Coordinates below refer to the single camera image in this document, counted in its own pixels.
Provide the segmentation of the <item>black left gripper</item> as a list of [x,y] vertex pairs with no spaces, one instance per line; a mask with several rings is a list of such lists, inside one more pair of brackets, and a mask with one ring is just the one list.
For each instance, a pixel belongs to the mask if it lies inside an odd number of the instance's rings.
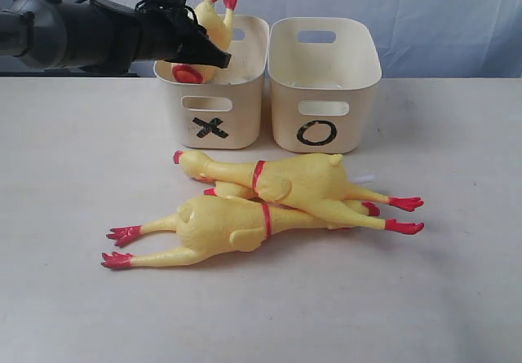
[[143,0],[136,5],[142,35],[136,60],[228,67],[232,55],[218,48],[187,0]]

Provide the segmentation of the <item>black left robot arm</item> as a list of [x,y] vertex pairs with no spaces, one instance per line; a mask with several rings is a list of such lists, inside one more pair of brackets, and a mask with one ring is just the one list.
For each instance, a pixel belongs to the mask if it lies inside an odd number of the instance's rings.
[[1,54],[33,69],[78,68],[121,76],[134,62],[164,60],[225,69],[231,59],[187,0],[15,0],[1,12]]

